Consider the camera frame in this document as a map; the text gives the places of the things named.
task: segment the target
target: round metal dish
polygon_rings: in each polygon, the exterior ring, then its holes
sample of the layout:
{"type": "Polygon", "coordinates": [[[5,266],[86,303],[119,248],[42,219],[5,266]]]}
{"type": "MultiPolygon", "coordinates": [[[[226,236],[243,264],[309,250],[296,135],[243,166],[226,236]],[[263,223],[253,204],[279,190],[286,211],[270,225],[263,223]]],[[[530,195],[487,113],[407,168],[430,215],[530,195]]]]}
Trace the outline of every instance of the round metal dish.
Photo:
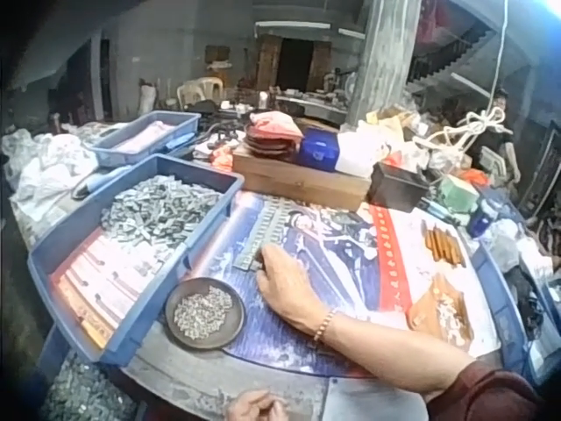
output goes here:
{"type": "Polygon", "coordinates": [[[231,343],[241,332],[245,323],[245,306],[239,294],[230,285],[213,278],[193,278],[180,283],[167,298],[167,327],[177,341],[194,349],[218,349],[231,343]],[[221,289],[231,296],[232,307],[226,313],[226,320],[218,332],[211,333],[205,339],[190,339],[174,323],[175,308],[183,298],[194,294],[209,294],[209,287],[221,289]]]}

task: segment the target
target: white chair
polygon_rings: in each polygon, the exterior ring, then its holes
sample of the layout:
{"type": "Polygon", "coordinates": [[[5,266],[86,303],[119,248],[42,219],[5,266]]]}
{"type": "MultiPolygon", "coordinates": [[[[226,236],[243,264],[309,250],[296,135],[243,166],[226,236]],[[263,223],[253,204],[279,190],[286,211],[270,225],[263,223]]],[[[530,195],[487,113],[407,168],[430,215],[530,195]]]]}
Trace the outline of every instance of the white chair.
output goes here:
{"type": "Polygon", "coordinates": [[[177,89],[177,100],[179,101],[182,111],[184,111],[190,103],[198,103],[204,99],[206,98],[198,81],[187,81],[177,89]]]}
{"type": "Polygon", "coordinates": [[[224,99],[224,83],[218,77],[201,77],[197,79],[199,87],[204,93],[206,99],[220,102],[224,99]]]}

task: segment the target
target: hand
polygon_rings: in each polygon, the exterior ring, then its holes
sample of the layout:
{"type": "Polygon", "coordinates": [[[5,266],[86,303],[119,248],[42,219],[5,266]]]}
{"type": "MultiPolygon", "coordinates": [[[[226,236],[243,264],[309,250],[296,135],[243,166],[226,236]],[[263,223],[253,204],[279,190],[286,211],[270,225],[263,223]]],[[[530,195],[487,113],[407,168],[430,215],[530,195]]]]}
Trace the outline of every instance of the hand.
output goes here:
{"type": "Polygon", "coordinates": [[[303,265],[280,246],[261,247],[264,269],[257,273],[259,291],[279,316],[313,335],[329,313],[309,283],[303,265]]]}
{"type": "Polygon", "coordinates": [[[522,174],[520,174],[520,169],[515,169],[513,171],[513,182],[514,184],[518,184],[520,182],[520,179],[522,178],[522,174]]]}
{"type": "Polygon", "coordinates": [[[266,390],[242,393],[226,410],[226,421],[288,421],[282,399],[266,390]]]}

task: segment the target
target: table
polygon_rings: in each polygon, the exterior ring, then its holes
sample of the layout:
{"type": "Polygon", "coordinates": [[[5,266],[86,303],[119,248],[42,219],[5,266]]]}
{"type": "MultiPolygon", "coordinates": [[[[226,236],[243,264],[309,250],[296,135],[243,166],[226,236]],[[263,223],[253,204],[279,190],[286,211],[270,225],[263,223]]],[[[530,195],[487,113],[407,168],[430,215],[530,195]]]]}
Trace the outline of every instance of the table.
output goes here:
{"type": "MultiPolygon", "coordinates": [[[[72,212],[80,204],[69,196],[63,197],[54,211],[53,218],[72,212]]],[[[40,235],[40,225],[26,221],[16,212],[18,222],[30,237],[40,235]]],[[[51,220],[43,226],[49,226],[51,220]]],[[[498,352],[481,357],[482,360],[498,367],[501,363],[498,352]]],[[[172,405],[207,419],[223,419],[222,410],[229,399],[247,389],[266,388],[291,402],[291,419],[329,419],[323,414],[326,397],[333,396],[334,381],[320,375],[303,375],[270,367],[263,367],[231,357],[222,352],[189,353],[173,344],[164,332],[162,324],[154,322],[142,346],[122,372],[143,388],[151,391],[172,405]]],[[[347,385],[347,390],[363,388],[372,395],[372,403],[387,407],[394,401],[387,401],[387,390],[375,382],[346,379],[339,384],[347,385]]],[[[345,390],[339,390],[339,399],[345,390]]],[[[404,399],[418,404],[419,396],[405,396],[404,399]]],[[[399,407],[403,411],[407,405],[399,407]]],[[[411,409],[405,411],[409,417],[411,409]]]]}
{"type": "Polygon", "coordinates": [[[320,118],[335,125],[342,125],[347,117],[347,111],[326,103],[315,103],[306,99],[293,98],[291,96],[277,96],[276,100],[303,105],[306,117],[320,118]]]}

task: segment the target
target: white rope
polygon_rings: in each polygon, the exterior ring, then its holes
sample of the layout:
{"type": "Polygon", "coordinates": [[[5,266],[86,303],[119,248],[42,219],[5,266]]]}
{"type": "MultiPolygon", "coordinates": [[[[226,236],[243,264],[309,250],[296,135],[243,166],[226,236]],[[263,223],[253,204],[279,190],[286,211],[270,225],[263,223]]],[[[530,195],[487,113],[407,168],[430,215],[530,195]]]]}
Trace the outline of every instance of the white rope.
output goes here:
{"type": "Polygon", "coordinates": [[[497,67],[494,73],[493,87],[491,89],[491,97],[489,98],[487,109],[485,111],[482,111],[480,114],[470,111],[467,113],[465,118],[458,123],[458,127],[445,126],[441,132],[433,133],[427,139],[414,137],[413,141],[417,145],[424,146],[432,150],[445,150],[454,154],[463,154],[473,145],[478,136],[481,133],[485,132],[487,129],[491,129],[498,133],[512,134],[510,130],[506,129],[502,125],[503,121],[505,120],[505,112],[498,107],[493,108],[494,92],[497,89],[497,84],[499,81],[502,55],[504,53],[505,39],[507,36],[508,0],[504,0],[504,6],[504,21],[501,31],[501,46],[499,47],[499,53],[497,55],[497,67]],[[442,135],[444,135],[444,138],[446,140],[444,145],[431,143],[434,138],[442,135]],[[455,145],[451,143],[451,135],[461,135],[460,140],[455,145]]]}

